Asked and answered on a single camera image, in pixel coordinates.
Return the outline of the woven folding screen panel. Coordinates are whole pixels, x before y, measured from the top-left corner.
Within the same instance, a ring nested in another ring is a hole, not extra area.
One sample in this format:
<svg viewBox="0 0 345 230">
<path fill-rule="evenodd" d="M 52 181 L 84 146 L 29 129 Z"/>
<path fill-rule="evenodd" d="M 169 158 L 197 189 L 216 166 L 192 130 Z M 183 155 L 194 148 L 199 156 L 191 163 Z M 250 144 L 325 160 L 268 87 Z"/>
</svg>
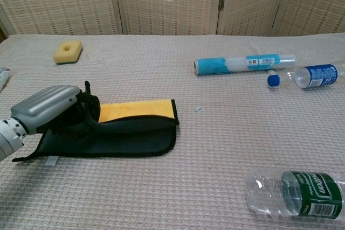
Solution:
<svg viewBox="0 0 345 230">
<path fill-rule="evenodd" d="M 118 0 L 0 0 L 0 28 L 14 34 L 123 34 Z"/>
<path fill-rule="evenodd" d="M 216 34 L 218 0 L 117 0 L 124 34 Z"/>
<path fill-rule="evenodd" d="M 281 0 L 275 36 L 345 32 L 345 0 Z"/>
<path fill-rule="evenodd" d="M 225 0 L 218 11 L 216 33 L 228 36 L 268 36 L 280 0 Z"/>
</svg>

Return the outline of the blue plastic bag roll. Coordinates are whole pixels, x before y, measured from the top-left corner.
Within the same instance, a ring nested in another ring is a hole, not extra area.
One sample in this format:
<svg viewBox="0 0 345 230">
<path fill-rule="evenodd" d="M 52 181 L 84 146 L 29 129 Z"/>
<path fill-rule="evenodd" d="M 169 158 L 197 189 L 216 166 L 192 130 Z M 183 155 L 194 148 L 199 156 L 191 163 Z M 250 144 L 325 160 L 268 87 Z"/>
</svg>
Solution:
<svg viewBox="0 0 345 230">
<path fill-rule="evenodd" d="M 239 57 L 203 58 L 194 61 L 196 75 L 228 74 L 235 72 L 265 71 L 295 66 L 293 54 L 257 54 Z"/>
</svg>

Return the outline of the blue label water bottle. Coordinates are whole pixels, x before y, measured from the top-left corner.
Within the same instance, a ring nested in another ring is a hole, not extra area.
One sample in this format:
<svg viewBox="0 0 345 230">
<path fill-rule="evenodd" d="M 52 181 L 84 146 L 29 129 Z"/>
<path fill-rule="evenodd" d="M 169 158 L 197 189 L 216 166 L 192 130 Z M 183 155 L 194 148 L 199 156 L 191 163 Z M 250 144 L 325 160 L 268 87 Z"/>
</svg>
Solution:
<svg viewBox="0 0 345 230">
<path fill-rule="evenodd" d="M 285 68 L 267 78 L 268 86 L 285 89 L 309 89 L 335 83 L 345 84 L 345 61 Z"/>
</svg>

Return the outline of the green label water bottle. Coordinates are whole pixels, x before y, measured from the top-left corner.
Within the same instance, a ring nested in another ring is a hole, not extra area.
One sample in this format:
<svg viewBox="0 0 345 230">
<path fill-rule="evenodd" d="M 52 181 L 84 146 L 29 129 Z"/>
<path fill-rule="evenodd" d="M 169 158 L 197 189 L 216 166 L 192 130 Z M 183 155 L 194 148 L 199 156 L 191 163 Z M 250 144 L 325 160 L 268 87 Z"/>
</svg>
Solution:
<svg viewBox="0 0 345 230">
<path fill-rule="evenodd" d="M 245 177 L 250 210 L 264 215 L 345 221 L 345 175 L 267 169 Z"/>
</svg>

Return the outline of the silver green snack packet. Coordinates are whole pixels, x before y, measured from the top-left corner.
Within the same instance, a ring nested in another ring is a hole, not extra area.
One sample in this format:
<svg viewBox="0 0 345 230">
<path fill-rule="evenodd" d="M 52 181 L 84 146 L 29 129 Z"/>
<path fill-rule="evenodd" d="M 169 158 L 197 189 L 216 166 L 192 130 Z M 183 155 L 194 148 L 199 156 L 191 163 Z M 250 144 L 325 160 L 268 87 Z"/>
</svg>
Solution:
<svg viewBox="0 0 345 230">
<path fill-rule="evenodd" d="M 4 88 L 5 84 L 7 83 L 10 77 L 10 69 L 5 67 L 0 67 L 0 92 Z"/>
</svg>

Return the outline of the dark grey microfibre cloth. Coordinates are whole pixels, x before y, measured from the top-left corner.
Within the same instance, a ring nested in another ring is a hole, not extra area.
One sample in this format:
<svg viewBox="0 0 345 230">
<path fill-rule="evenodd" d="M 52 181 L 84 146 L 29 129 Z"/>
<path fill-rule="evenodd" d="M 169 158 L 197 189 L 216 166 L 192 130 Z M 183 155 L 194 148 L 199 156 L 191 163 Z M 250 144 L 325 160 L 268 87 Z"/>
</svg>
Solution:
<svg viewBox="0 0 345 230">
<path fill-rule="evenodd" d="M 160 99 L 91 106 L 81 103 L 43 131 L 33 153 L 43 156 L 154 157 L 174 148 L 179 125 L 175 100 Z"/>
</svg>

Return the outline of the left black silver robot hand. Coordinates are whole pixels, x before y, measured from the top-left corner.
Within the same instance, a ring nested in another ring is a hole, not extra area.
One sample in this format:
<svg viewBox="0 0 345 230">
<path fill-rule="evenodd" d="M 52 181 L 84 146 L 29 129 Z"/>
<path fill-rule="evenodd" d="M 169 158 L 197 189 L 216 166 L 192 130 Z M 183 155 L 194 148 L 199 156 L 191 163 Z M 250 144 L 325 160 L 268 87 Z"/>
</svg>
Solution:
<svg viewBox="0 0 345 230">
<path fill-rule="evenodd" d="M 20 138 L 50 130 L 77 139 L 89 129 L 78 129 L 78 124 L 85 120 L 98 122 L 100 110 L 100 101 L 91 94 L 86 81 L 85 91 L 71 85 L 47 87 L 14 105 L 10 118 L 3 122 Z"/>
</svg>

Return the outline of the beige woven tablecloth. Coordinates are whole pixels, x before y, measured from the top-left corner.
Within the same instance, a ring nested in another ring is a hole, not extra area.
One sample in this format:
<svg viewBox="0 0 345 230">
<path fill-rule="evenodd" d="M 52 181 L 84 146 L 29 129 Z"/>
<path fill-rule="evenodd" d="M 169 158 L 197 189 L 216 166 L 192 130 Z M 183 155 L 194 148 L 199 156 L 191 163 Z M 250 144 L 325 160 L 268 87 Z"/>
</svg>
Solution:
<svg viewBox="0 0 345 230">
<path fill-rule="evenodd" d="M 103 103 L 174 99 L 175 147 L 153 158 L 0 162 L 1 230 L 345 230 L 345 222 L 265 217 L 245 200 L 255 169 L 345 172 L 345 86 L 287 90 L 267 73 L 196 76 L 197 58 L 287 53 L 300 66 L 345 60 L 345 33 L 304 37 L 81 36 L 77 63 L 53 54 L 70 36 L 0 44 L 11 76 L 0 119 L 52 85 L 85 81 Z"/>
</svg>

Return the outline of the yellow sponge with hole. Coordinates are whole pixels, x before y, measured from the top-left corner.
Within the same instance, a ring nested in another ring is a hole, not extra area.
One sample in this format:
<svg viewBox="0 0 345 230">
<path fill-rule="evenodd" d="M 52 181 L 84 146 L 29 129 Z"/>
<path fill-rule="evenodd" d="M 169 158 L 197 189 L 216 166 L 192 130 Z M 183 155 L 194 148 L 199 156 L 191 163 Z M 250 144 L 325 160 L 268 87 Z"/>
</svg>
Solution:
<svg viewBox="0 0 345 230">
<path fill-rule="evenodd" d="M 78 61 L 81 51 L 80 40 L 64 41 L 56 49 L 53 59 L 58 65 L 75 63 Z"/>
</svg>

